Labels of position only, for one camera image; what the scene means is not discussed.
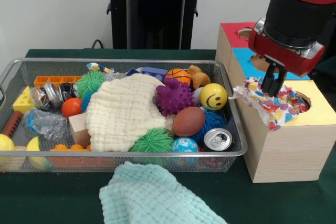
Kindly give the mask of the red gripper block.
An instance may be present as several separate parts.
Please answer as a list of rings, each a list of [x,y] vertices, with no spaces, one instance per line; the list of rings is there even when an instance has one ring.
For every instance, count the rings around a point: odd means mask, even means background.
[[[274,80],[276,64],[271,63],[261,84],[263,93],[269,93],[272,86],[272,97],[277,97],[286,79],[287,72],[299,77],[307,75],[320,61],[325,47],[316,42],[308,49],[287,48],[268,37],[264,26],[265,19],[261,18],[251,31],[248,46],[253,52],[283,67],[279,69],[278,78]]]

